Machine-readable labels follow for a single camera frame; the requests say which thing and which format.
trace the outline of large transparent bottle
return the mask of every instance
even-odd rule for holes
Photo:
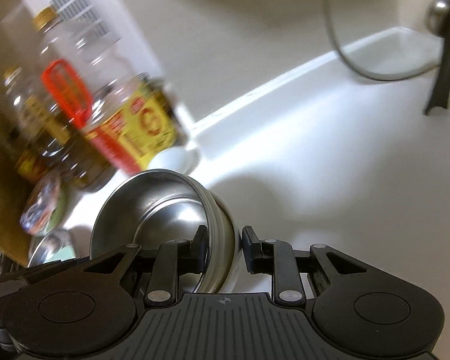
[[[20,130],[47,164],[80,190],[102,188],[115,169],[68,123],[40,79],[26,76],[20,67],[9,69],[4,78]]]
[[[133,74],[108,39],[76,22],[60,22],[49,8],[34,22],[43,34],[42,81],[60,108],[116,167],[129,175],[146,170],[150,160],[176,139],[154,92]],[[67,83],[66,90],[54,85],[58,81]],[[71,93],[78,92],[75,106],[68,107]],[[78,114],[73,113],[77,104],[84,107]]]

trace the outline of silver screw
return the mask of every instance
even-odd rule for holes
[[[303,298],[302,294],[292,289],[280,292],[278,297],[284,302],[298,302]]]
[[[170,292],[158,289],[156,291],[149,292],[147,297],[152,302],[165,302],[166,300],[169,300],[172,296],[170,295]]]

